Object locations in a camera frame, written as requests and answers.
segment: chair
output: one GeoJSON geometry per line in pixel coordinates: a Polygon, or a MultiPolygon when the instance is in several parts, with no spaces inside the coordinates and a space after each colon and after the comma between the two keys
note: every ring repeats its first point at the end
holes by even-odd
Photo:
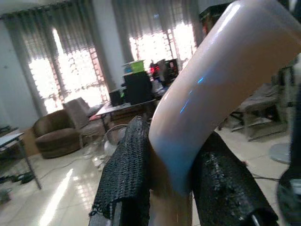
{"type": "MultiPolygon", "coordinates": [[[[279,103],[279,91],[278,86],[273,86],[270,83],[264,83],[258,90],[254,92],[253,95],[251,95],[249,98],[247,98],[238,108],[236,111],[234,111],[231,116],[240,120],[240,123],[243,125],[244,133],[248,141],[251,141],[253,139],[259,138],[251,138],[250,137],[250,121],[249,121],[249,115],[253,112],[259,112],[259,115],[261,115],[262,111],[272,107],[276,106],[277,113],[279,115],[280,122],[283,123],[283,119],[281,117],[281,114],[278,109],[278,103],[279,103]]],[[[280,131],[272,131],[269,134],[281,132],[283,131],[283,127],[280,127],[280,131]]]]}
{"type": "Polygon", "coordinates": [[[44,159],[69,154],[80,148],[79,133],[65,110],[40,118],[32,128],[35,143],[44,159]]]}
{"type": "Polygon", "coordinates": [[[74,99],[63,104],[76,130],[79,133],[80,147],[83,148],[84,137],[104,135],[104,128],[101,120],[89,121],[87,116],[88,105],[81,100],[74,99]]]}

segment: curved pipe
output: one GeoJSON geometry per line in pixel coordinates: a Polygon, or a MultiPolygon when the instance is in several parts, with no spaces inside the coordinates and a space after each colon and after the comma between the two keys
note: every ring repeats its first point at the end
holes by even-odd
{"type": "Polygon", "coordinates": [[[228,6],[151,122],[150,143],[172,190],[190,192],[189,170],[212,131],[300,52],[301,26],[275,0],[228,6]]]}

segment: brown armchair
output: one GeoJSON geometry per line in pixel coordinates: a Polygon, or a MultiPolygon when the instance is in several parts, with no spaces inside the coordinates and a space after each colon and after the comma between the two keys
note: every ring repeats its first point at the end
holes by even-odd
{"type": "Polygon", "coordinates": [[[43,158],[55,158],[80,148],[79,133],[65,110],[46,115],[33,125],[35,143],[43,158]]]}

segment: table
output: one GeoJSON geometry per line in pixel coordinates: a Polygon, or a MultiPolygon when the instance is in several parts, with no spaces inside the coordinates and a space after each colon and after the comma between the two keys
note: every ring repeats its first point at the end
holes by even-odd
{"type": "Polygon", "coordinates": [[[120,111],[120,110],[124,110],[124,109],[129,109],[129,108],[132,108],[132,107],[137,107],[137,106],[141,106],[141,105],[146,105],[146,104],[150,104],[150,103],[153,103],[155,102],[157,99],[152,99],[152,100],[149,100],[149,101],[145,101],[145,102],[141,102],[141,103],[138,103],[138,104],[135,104],[135,105],[131,105],[130,103],[125,103],[123,105],[118,105],[118,106],[112,106],[110,104],[110,102],[106,103],[97,113],[96,115],[99,115],[102,119],[102,122],[103,122],[103,127],[104,127],[104,130],[105,132],[108,131],[108,127],[107,125],[105,124],[104,122],[104,117],[107,115],[107,114],[111,114],[113,112],[117,112],[117,111],[120,111]]]}
{"type": "Polygon", "coordinates": [[[19,150],[21,152],[21,155],[25,158],[25,161],[28,165],[28,168],[29,170],[31,171],[31,173],[33,174],[34,176],[34,179],[36,181],[36,184],[38,186],[39,189],[42,189],[42,186],[36,176],[36,174],[34,173],[34,170],[32,168],[32,165],[26,155],[26,152],[25,152],[25,149],[24,149],[24,145],[23,145],[23,142],[22,140],[20,139],[20,136],[22,136],[24,133],[16,133],[16,134],[11,134],[11,135],[5,135],[5,136],[2,136],[0,137],[0,148],[5,148],[6,145],[16,141],[18,143],[18,146],[19,146],[19,150]]]}

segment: green container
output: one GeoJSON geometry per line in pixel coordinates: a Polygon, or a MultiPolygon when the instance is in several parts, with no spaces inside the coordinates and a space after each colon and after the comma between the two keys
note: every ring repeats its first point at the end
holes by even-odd
{"type": "Polygon", "coordinates": [[[131,68],[133,73],[144,72],[143,60],[131,62],[131,68]]]}

